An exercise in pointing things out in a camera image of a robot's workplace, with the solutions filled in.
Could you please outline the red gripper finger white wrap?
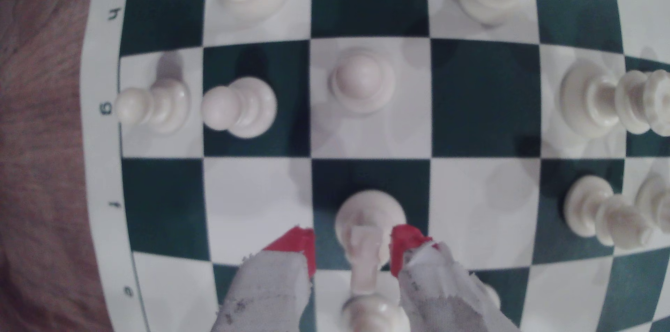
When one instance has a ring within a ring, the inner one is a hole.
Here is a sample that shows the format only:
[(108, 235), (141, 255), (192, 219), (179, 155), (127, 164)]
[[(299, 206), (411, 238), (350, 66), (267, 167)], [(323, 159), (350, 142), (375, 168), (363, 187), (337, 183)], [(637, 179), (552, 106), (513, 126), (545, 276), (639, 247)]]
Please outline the red gripper finger white wrap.
[(299, 331), (315, 271), (314, 230), (296, 225), (242, 262), (211, 331)]
[(444, 242), (412, 225), (390, 233), (390, 271), (410, 331), (518, 331)]

